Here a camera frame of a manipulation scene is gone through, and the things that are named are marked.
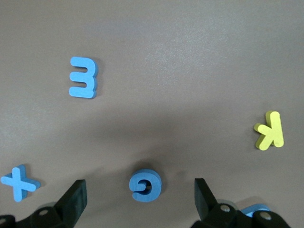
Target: letter k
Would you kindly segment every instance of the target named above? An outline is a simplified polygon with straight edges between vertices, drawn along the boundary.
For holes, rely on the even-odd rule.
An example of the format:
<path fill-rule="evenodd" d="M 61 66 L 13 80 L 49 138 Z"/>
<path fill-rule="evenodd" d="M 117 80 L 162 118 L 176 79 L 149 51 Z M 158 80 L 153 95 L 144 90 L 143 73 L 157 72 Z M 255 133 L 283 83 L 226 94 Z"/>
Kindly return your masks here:
<path fill-rule="evenodd" d="M 282 147 L 284 145 L 283 131 L 280 113 L 277 111 L 268 111 L 266 113 L 267 125 L 256 124 L 254 129 L 262 135 L 256 142 L 256 147 L 262 151 L 267 150 L 270 145 Z"/>

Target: blue letter x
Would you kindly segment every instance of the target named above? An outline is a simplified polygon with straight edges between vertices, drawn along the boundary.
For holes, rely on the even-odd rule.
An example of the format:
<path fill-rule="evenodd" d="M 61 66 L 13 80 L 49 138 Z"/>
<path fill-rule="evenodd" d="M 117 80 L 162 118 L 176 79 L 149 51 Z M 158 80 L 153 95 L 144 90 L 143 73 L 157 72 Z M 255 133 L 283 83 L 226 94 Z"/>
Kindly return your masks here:
<path fill-rule="evenodd" d="M 26 177 L 24 165 L 12 169 L 12 173 L 1 177 L 1 183 L 13 187 L 14 200 L 20 202 L 26 198 L 27 191 L 35 191 L 40 187 L 40 182 Z"/>

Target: screw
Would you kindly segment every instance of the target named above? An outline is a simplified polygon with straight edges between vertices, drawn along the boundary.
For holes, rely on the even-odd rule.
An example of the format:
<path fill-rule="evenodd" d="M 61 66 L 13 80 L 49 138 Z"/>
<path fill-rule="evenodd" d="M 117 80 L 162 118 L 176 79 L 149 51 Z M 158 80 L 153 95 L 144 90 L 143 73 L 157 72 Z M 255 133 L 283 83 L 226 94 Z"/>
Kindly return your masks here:
<path fill-rule="evenodd" d="M 220 206 L 220 209 L 224 212 L 230 212 L 230 207 L 228 207 L 227 205 L 223 204 Z"/>
<path fill-rule="evenodd" d="M 265 211 L 261 212 L 261 213 L 260 213 L 260 216 L 261 216 L 263 219 L 271 220 L 271 216 L 270 216 L 267 212 L 265 212 Z"/>

